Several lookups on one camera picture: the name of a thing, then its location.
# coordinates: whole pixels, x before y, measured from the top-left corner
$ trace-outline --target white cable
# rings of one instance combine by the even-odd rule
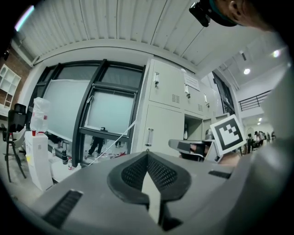
[[[131,129],[135,125],[135,123],[136,120],[129,126],[129,128],[126,129],[125,132],[123,132],[123,134],[116,141],[112,143],[112,145],[114,145],[121,137],[123,137],[129,131],[129,129]],[[107,150],[110,149],[112,145],[110,145],[102,154],[96,157],[88,166],[92,165],[98,158],[100,158],[105,152],[107,152]]]

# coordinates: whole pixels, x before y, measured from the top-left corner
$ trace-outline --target brick wall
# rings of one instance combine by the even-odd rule
[[[10,54],[8,56],[7,61],[3,58],[0,58],[0,69],[2,68],[3,64],[8,66],[13,72],[15,72],[18,76],[21,77],[19,84],[17,86],[17,90],[15,91],[13,101],[11,104],[11,108],[14,107],[14,104],[17,103],[19,94],[23,88],[23,84],[26,81],[28,74],[31,70],[31,67],[16,53],[13,48],[9,49]],[[0,90],[0,103],[6,97],[6,92]]]

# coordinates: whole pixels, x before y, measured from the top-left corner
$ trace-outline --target ceiling light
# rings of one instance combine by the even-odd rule
[[[279,50],[275,50],[272,54],[273,57],[277,58],[280,55],[280,51]]]
[[[250,69],[249,69],[249,68],[246,68],[246,69],[244,70],[244,74],[247,75],[247,74],[249,74],[249,73],[250,73]]]
[[[15,30],[19,31],[21,26],[23,25],[23,23],[27,20],[27,18],[29,17],[29,15],[33,12],[34,10],[34,6],[30,6],[26,12],[22,15],[22,17],[19,19],[19,21],[17,22],[17,24],[15,25]]]

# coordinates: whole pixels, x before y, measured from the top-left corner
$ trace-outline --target ceiling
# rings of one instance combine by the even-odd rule
[[[268,118],[264,114],[254,115],[250,117],[242,118],[242,122],[244,126],[253,126],[257,125],[257,123],[268,123]]]
[[[277,58],[273,56],[275,50],[280,51],[280,56]],[[236,53],[218,68],[237,89],[240,85],[290,61],[286,45],[275,33],[263,33],[242,48],[241,52]],[[244,74],[246,68],[250,69],[247,75]]]
[[[155,54],[202,78],[261,33],[213,21],[203,28],[188,11],[194,1],[45,0],[17,38],[37,62],[68,50],[111,45]]]

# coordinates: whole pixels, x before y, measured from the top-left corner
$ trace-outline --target railing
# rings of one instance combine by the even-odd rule
[[[251,108],[260,107],[260,104],[268,96],[269,93],[270,93],[270,90],[268,90],[264,93],[261,93],[259,95],[256,95],[256,96],[252,96],[248,99],[239,101],[241,111],[245,111],[245,110],[251,109]]]

